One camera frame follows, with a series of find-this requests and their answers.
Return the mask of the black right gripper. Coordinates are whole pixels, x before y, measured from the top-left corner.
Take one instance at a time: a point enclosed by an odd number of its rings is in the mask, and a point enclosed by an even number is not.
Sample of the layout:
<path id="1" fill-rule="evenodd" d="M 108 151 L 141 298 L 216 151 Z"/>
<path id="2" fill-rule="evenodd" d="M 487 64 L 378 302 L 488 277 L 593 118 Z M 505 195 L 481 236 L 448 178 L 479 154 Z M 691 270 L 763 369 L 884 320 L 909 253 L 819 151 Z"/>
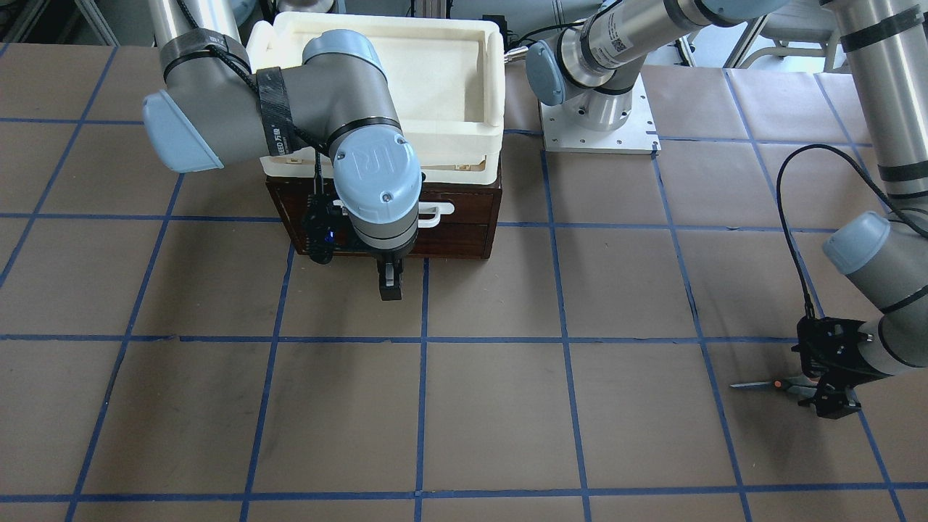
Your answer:
<path id="1" fill-rule="evenodd" d="M 378 291 L 382 301 L 397 301 L 403 298 L 403 261 L 405 253 L 401 251 L 369 252 L 377 263 Z"/>

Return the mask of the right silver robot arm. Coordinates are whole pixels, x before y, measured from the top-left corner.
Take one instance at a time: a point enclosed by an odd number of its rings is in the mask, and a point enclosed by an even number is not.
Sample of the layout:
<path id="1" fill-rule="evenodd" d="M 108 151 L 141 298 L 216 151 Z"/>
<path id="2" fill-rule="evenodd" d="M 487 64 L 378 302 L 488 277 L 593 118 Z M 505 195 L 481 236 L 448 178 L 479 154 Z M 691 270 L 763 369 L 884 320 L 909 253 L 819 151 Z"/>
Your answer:
<path id="1" fill-rule="evenodd" d="M 310 257 L 367 252 L 381 299 L 401 299 L 423 175 L 369 39 L 329 30 L 298 66 L 252 70 L 228 2 L 152 1 L 149 11 L 165 88 L 142 112 L 160 161 L 186 174 L 314 149 L 331 159 L 334 192 L 309 199 Z"/>

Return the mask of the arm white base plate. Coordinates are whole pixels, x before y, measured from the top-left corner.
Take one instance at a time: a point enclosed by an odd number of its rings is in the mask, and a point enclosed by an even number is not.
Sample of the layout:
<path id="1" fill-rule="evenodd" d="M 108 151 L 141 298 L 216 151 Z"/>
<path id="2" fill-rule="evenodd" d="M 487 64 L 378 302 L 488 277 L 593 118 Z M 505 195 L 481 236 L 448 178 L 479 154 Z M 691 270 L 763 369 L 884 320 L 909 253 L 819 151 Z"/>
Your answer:
<path id="1" fill-rule="evenodd" d="M 641 77 L 630 92 L 588 91 L 559 106 L 539 106 L 547 151 L 652 154 L 662 149 Z"/>

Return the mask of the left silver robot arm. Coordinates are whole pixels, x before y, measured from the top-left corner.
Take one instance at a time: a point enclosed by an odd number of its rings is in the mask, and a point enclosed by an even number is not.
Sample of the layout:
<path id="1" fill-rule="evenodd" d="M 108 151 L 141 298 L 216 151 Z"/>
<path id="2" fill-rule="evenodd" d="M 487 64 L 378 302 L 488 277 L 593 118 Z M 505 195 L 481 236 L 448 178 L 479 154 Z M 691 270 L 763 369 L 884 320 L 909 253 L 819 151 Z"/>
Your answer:
<path id="1" fill-rule="evenodd" d="M 561 106 L 587 133 L 611 132 L 629 116 L 645 57 L 707 26 L 731 27 L 769 15 L 783 1 L 613 1 L 556 36 L 516 49 L 531 90 Z M 819 317 L 805 277 L 797 324 L 802 374 L 768 385 L 792 393 L 821 418 L 861 410 L 861 384 L 926 367 L 926 3 L 822 1 L 833 14 L 861 104 L 873 165 L 848 153 L 886 214 L 862 212 L 822 250 L 879 311 L 875 320 Z"/>

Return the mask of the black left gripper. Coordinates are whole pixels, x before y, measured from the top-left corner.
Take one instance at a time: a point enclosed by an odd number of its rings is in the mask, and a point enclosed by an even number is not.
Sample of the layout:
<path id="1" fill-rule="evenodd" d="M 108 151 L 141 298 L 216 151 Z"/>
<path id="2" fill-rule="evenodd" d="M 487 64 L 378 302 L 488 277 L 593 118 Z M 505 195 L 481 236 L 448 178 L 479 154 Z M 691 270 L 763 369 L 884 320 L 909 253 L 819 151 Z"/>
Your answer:
<path id="1" fill-rule="evenodd" d="M 862 321 L 851 318 L 800 318 L 793 351 L 800 356 L 803 375 L 818 383 L 815 389 L 800 389 L 798 406 L 814 407 L 817 416 L 828 419 L 861 410 L 852 390 L 882 379 L 881 371 L 867 363 L 858 349 L 867 339 L 862 327 Z"/>

